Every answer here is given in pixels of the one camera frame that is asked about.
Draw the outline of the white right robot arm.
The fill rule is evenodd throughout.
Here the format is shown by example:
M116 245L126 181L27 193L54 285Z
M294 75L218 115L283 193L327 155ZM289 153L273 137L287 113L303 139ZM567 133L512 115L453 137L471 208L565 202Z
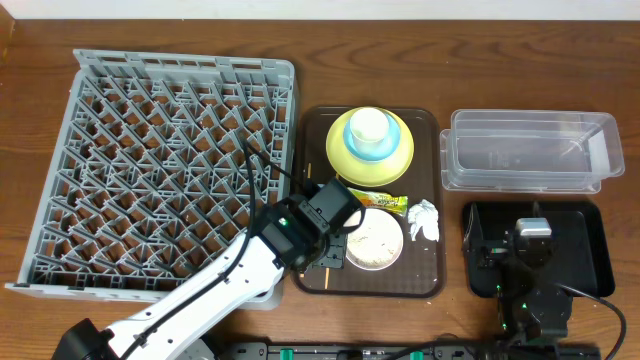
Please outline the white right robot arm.
M499 274L501 322L513 343L551 345L568 335L573 297L542 273L555 245L546 219L521 218L489 252Z

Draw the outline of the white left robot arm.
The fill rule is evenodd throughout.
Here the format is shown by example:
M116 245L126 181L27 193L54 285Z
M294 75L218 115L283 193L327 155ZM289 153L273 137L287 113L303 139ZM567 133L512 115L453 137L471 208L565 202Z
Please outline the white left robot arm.
M273 205L251 210L246 231L213 262L157 303L104 330L84 319L61 337L56 359L175 359L289 271L305 271L330 240L352 232L365 206L339 180L310 183Z

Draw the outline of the yellow green snack wrapper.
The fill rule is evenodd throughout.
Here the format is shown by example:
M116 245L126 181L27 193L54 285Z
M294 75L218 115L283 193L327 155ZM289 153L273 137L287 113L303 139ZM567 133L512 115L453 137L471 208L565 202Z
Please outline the yellow green snack wrapper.
M404 217L408 211L407 196L392 196L388 193L349 188L349 191L368 208L385 210Z

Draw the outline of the white tissue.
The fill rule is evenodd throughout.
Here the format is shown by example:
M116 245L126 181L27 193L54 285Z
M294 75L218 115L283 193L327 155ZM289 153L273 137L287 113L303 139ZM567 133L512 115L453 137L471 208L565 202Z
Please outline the white tissue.
M440 240L439 213L431 202L423 199L411 206L407 213L407 221L412 241L416 241L419 233L427 240Z

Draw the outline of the white paper cup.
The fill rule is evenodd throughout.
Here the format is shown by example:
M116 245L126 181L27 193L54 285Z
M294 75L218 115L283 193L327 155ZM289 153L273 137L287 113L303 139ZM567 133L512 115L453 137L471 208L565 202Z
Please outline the white paper cup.
M382 146L389 131L389 121L381 110L365 107L353 113L349 128L355 149L361 154L371 154Z

